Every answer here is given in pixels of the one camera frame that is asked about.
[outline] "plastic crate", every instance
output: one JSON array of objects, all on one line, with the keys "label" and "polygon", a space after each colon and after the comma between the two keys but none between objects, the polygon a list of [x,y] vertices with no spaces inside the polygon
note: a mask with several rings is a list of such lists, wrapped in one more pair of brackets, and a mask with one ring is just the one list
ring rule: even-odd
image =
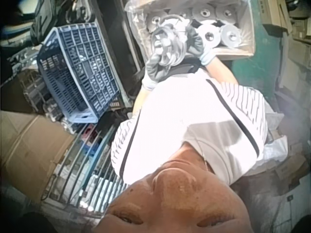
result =
[{"label": "plastic crate", "polygon": [[65,117],[96,123],[120,91],[95,23],[53,28],[38,54],[43,79]]}]

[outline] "white shirt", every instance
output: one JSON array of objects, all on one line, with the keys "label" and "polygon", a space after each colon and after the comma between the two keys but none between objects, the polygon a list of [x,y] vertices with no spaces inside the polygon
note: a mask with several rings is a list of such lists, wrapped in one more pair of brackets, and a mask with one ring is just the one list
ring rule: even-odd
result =
[{"label": "white shirt", "polygon": [[219,84],[201,69],[182,76],[159,83],[119,126],[111,161],[125,183],[154,172],[186,141],[228,185],[261,158],[267,136],[262,94]]}]

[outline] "cardboard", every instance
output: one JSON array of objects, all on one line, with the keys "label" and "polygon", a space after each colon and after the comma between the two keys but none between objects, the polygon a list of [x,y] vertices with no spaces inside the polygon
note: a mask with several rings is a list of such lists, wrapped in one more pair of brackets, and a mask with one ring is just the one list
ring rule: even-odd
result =
[{"label": "cardboard", "polygon": [[193,7],[197,3],[210,3],[217,5],[229,4],[235,8],[242,42],[237,48],[220,46],[213,52],[221,60],[236,60],[251,57],[255,54],[255,31],[250,1],[236,0],[130,0],[126,4],[125,11],[130,22],[130,28],[136,39],[145,62],[152,55],[151,37],[147,30],[146,15],[152,11],[171,9],[172,7]]},{"label": "cardboard", "polygon": [[1,175],[39,203],[73,139],[60,123],[43,116],[1,111]]},{"label": "cardboard", "polygon": [[281,27],[277,0],[259,0],[259,10],[262,24]]},{"label": "cardboard", "polygon": [[288,58],[293,62],[311,69],[311,46],[289,38]]},{"label": "cardboard", "polygon": [[292,177],[307,160],[302,155],[290,156],[276,168],[276,173],[280,180]]},{"label": "cardboard", "polygon": [[278,11],[281,19],[281,27],[286,28],[288,33],[292,33],[293,28],[292,28],[292,23],[290,16],[288,14],[288,10],[286,7],[286,2],[285,0],[277,0],[278,2]]},{"label": "cardboard", "polygon": [[259,10],[263,25],[274,25],[292,32],[285,0],[259,0]]},{"label": "cardboard", "polygon": [[305,39],[307,36],[308,20],[294,20],[293,39]]}]

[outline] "gray glove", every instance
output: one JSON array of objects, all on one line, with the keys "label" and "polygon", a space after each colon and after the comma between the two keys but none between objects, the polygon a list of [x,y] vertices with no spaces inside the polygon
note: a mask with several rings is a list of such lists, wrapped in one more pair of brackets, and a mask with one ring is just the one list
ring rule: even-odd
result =
[{"label": "gray glove", "polygon": [[149,61],[146,62],[145,76],[142,80],[142,85],[145,89],[151,91],[155,86],[163,80],[169,73],[171,67],[163,67],[159,65],[161,56],[153,54]]},{"label": "gray glove", "polygon": [[204,43],[192,26],[188,26],[186,30],[188,33],[187,51],[199,58],[202,65],[207,66],[215,57],[211,47]]}]

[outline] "green surface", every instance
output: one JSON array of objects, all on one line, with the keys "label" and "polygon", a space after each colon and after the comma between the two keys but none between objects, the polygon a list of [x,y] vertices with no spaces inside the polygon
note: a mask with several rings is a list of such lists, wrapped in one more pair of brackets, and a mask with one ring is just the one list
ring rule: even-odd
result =
[{"label": "green surface", "polygon": [[251,58],[233,61],[231,69],[240,84],[260,90],[271,103],[274,99],[275,83],[280,68],[281,38],[270,36],[263,27],[258,0],[251,0],[251,6],[256,52]]}]

